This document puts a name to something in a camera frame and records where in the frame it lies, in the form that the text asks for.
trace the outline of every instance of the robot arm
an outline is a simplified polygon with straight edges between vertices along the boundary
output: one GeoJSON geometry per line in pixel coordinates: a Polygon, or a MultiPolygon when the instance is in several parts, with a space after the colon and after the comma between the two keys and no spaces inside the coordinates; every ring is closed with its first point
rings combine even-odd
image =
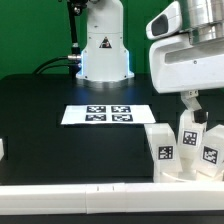
{"type": "Polygon", "coordinates": [[[188,165],[197,161],[193,168],[213,178],[223,170],[218,161],[223,161],[224,147],[213,150],[218,138],[216,130],[223,130],[223,127],[205,133],[208,114],[201,109],[196,97],[197,90],[224,87],[223,6],[224,0],[176,0],[146,28],[147,37],[157,40],[150,49],[154,87],[159,93],[181,92],[181,99],[187,107],[180,118],[180,156],[184,161],[191,160],[188,165]],[[212,164],[203,157],[206,153],[216,153],[220,158],[214,159],[212,164]],[[207,169],[211,166],[217,168],[213,174],[207,169]]]}

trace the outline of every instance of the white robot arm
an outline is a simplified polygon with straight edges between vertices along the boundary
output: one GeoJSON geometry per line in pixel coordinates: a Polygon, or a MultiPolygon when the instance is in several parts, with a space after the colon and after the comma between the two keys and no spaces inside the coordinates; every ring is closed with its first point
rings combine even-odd
{"type": "Polygon", "coordinates": [[[159,93],[181,92],[187,107],[180,119],[178,150],[189,161],[205,150],[208,114],[196,100],[198,90],[224,87],[223,9],[224,0],[177,0],[146,28],[148,38],[157,40],[149,54],[154,87],[159,93]]]}
{"type": "Polygon", "coordinates": [[[119,87],[129,83],[129,52],[123,44],[123,6],[119,0],[87,3],[87,45],[82,52],[78,83],[119,87]]]}

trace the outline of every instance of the black cable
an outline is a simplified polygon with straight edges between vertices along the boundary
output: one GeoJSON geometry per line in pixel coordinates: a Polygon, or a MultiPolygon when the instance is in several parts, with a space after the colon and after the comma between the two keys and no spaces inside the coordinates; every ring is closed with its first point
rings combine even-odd
{"type": "Polygon", "coordinates": [[[67,65],[51,65],[51,66],[47,66],[47,67],[43,68],[42,70],[40,70],[38,75],[42,74],[47,69],[58,68],[58,67],[69,67],[69,66],[70,66],[69,64],[67,64],[67,65]]]}
{"type": "Polygon", "coordinates": [[[36,68],[32,74],[36,75],[36,74],[38,74],[38,72],[39,72],[42,68],[44,68],[45,66],[47,66],[47,65],[49,65],[49,64],[52,64],[52,63],[54,63],[54,62],[62,61],[62,60],[66,60],[66,59],[68,59],[67,56],[62,56],[62,57],[53,58],[53,59],[51,59],[51,60],[49,60],[49,61],[43,63],[42,65],[40,65],[38,68],[36,68]]]}

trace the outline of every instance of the black tabletop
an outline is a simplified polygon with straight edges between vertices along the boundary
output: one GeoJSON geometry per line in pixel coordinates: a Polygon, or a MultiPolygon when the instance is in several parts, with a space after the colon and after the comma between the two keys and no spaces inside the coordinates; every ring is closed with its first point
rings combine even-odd
{"type": "MultiPolygon", "coordinates": [[[[209,111],[208,129],[224,125],[223,99],[221,90],[200,92],[199,101],[209,111]]],[[[185,109],[179,94],[159,95],[151,79],[141,74],[136,75],[132,86],[101,91],[77,86],[68,75],[8,76],[0,81],[0,137],[4,139],[6,154],[0,162],[0,183],[152,182],[153,162],[143,125],[60,125],[66,105],[92,104],[149,105],[156,121],[169,123],[176,135],[185,109]]],[[[216,217],[215,223],[223,221],[223,212],[37,216],[35,220],[171,223],[175,217],[176,221],[188,223],[192,216],[202,223],[201,215],[203,223],[211,217],[216,217]]],[[[0,220],[10,223],[6,217],[0,220]]],[[[29,216],[21,220],[30,223],[29,216]]]]}

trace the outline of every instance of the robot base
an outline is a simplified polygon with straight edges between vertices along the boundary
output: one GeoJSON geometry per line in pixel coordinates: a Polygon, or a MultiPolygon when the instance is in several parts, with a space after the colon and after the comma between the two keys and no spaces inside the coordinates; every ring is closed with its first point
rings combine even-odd
{"type": "Polygon", "coordinates": [[[87,79],[79,79],[76,78],[76,83],[78,85],[87,86],[95,89],[113,89],[113,88],[121,88],[124,86],[130,86],[134,84],[134,77],[123,79],[117,82],[96,82],[90,81],[87,79]]]}

